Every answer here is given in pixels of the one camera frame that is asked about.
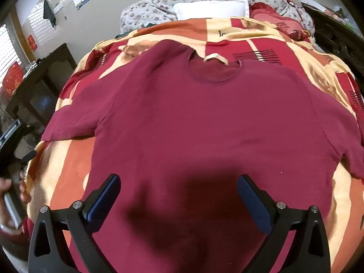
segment black device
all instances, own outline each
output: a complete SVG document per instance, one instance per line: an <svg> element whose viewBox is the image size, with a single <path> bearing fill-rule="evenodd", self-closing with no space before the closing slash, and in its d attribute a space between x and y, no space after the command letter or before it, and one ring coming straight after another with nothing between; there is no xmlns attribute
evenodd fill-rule
<svg viewBox="0 0 364 273"><path fill-rule="evenodd" d="M0 177L12 179L12 186L3 194L3 197L16 229L21 227L23 220L27 217L27 212L20 200L19 173L37 153L31 151L22 159L15 157L14 153L21 139L32 130L34 130L32 126L17 119L0 138Z"/></svg>
<svg viewBox="0 0 364 273"><path fill-rule="evenodd" d="M29 273L79 273L62 230L70 231L77 251L90 273L116 273L92 238L100 230L119 195L121 181L111 174L87 199L69 208L43 206L34 226L29 252ZM290 230L296 236L281 273L330 273L330 254L319 209L291 209L274 202L248 175L238 179L238 192L255 224L267 238L243 273L269 273Z"/></svg>

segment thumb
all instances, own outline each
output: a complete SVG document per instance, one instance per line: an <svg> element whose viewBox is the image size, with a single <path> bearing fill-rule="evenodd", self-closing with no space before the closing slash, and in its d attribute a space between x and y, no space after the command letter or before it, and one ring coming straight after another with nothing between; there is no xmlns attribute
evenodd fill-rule
<svg viewBox="0 0 364 273"><path fill-rule="evenodd" d="M11 187L11 179L0 178L0 195Z"/></svg>

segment metal screw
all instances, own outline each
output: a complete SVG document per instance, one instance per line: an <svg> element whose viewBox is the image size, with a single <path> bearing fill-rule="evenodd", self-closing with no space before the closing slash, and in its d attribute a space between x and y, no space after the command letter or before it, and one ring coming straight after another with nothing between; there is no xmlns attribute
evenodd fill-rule
<svg viewBox="0 0 364 273"><path fill-rule="evenodd" d="M319 212L319 208L318 208L316 205L312 205L312 206L311 206L311 210L312 210L312 212L314 212L314 213Z"/></svg>
<svg viewBox="0 0 364 273"><path fill-rule="evenodd" d="M75 201L73 204L72 204L72 207L77 209L77 208L80 208L82 206L82 202L81 201Z"/></svg>
<svg viewBox="0 0 364 273"><path fill-rule="evenodd" d="M278 201L277 202L277 207L279 209L285 209L286 208L286 204L284 202L282 202L282 201Z"/></svg>
<svg viewBox="0 0 364 273"><path fill-rule="evenodd" d="M48 206L44 205L40 208L41 213L45 213L48 210Z"/></svg>

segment hanging dark cloth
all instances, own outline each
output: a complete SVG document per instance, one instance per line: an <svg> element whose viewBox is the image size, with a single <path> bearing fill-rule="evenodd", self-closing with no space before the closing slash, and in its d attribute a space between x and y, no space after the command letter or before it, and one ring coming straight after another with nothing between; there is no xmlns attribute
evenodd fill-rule
<svg viewBox="0 0 364 273"><path fill-rule="evenodd" d="M56 25L56 17L55 17L55 15L53 13L53 10L49 6L47 0L44 0L43 18L45 20L50 20L51 21L51 24L52 24L52 27L54 27Z"/></svg>

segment colorful patterned blanket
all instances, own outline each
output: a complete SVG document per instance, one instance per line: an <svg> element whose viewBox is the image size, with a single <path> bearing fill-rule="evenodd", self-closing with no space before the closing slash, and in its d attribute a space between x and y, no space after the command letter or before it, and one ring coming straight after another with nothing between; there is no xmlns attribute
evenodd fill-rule
<svg viewBox="0 0 364 273"><path fill-rule="evenodd" d="M306 40L295 42L276 25L250 18L190 19L132 31L126 37L98 43L80 61L64 86L56 110L71 106L84 87L127 64L157 42L171 39L194 48L205 57L219 53L229 61L258 60L283 65L308 79L323 93L334 97L358 122L364 120L363 101L350 69L332 54L317 52ZM41 141L38 155L27 169L31 230L41 206L69 207L83 196L90 172L94 137L56 142ZM332 272L347 265L364 235L364 186L345 168L345 157L332 176L332 204L325 227L329 240ZM71 236L65 232L67 242Z"/></svg>

